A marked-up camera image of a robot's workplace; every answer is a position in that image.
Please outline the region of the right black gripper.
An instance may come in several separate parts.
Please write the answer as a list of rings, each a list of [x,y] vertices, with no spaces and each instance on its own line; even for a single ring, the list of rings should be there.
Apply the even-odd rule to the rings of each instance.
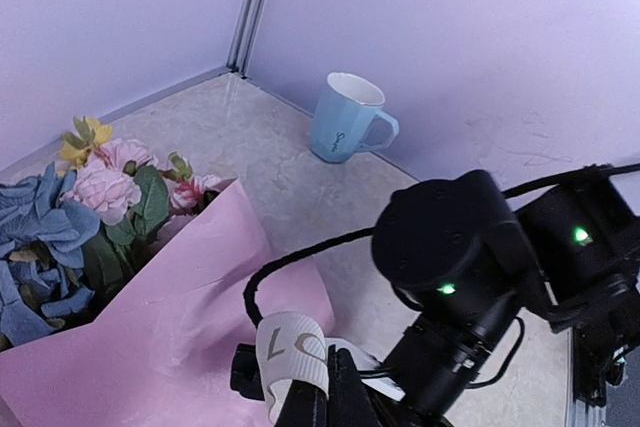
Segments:
[[[275,426],[448,426],[445,413],[464,391],[500,380],[499,374],[477,380],[499,341],[500,320],[495,316],[461,325],[418,317],[384,360],[390,379],[404,392],[399,401],[368,394],[351,353],[330,347],[329,393],[294,380]]]

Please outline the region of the beige printed ribbon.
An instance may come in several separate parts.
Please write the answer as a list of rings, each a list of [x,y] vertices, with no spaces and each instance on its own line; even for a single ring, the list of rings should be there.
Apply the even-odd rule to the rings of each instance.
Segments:
[[[294,381],[329,395],[328,347],[320,325],[297,312],[265,317],[257,327],[256,358],[272,424],[279,419]]]

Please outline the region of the pink wrapping paper sheet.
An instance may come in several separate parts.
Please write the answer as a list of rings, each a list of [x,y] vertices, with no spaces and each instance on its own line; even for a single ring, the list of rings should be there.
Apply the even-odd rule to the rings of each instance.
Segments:
[[[90,324],[1,356],[1,404],[23,426],[265,426],[230,387],[253,343],[243,292],[271,258],[240,182],[190,221]]]

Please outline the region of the pink fake rose stem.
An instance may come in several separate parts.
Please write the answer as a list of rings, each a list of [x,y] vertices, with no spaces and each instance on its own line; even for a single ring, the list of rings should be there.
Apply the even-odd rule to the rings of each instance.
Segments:
[[[214,175],[198,175],[188,159],[178,152],[168,156],[168,167],[160,170],[169,191],[172,215],[201,213],[223,189],[223,179]]]

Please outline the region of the pale pink fake flower stem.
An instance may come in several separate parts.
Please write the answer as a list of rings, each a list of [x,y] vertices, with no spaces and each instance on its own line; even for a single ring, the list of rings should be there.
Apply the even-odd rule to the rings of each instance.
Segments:
[[[112,242],[149,242],[170,213],[169,190],[156,164],[144,143],[114,139],[89,155],[64,198],[97,213]]]

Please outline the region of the blue fake flower bunch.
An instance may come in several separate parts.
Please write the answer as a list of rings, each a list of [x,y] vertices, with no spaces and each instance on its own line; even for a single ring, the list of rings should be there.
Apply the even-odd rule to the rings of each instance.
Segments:
[[[1,347],[95,319],[125,273],[100,215],[71,198],[73,172],[1,186]]]

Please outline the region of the yellow fake flower stem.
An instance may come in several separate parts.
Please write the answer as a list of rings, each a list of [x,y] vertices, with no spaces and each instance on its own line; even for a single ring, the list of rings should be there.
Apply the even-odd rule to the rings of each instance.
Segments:
[[[67,131],[61,136],[63,144],[59,151],[69,170],[84,167],[91,153],[111,141],[114,132],[112,125],[93,117],[74,117],[73,125],[74,132]]]

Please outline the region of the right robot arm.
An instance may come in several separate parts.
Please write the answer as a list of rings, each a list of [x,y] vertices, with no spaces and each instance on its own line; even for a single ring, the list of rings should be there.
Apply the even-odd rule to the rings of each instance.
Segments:
[[[395,192],[365,230],[372,258],[418,314],[376,370],[329,353],[331,393],[295,382],[283,426],[443,426],[520,311],[574,341],[573,412],[593,426],[639,343],[639,219],[612,166],[501,191],[482,170]]]

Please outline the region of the light blue mug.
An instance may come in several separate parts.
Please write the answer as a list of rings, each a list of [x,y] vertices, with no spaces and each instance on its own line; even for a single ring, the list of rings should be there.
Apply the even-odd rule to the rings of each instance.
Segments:
[[[400,132],[398,120],[384,111],[386,96],[372,82],[346,72],[331,72],[311,121],[310,150],[327,163],[341,164],[356,153],[388,148]],[[387,137],[369,144],[376,121],[389,127]]]

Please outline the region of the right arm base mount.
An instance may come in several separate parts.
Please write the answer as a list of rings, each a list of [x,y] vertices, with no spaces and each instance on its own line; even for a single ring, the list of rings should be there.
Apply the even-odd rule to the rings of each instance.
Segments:
[[[607,386],[618,386],[623,380],[628,345],[605,343],[603,337],[584,329],[573,329],[571,341],[572,399],[604,408]]]

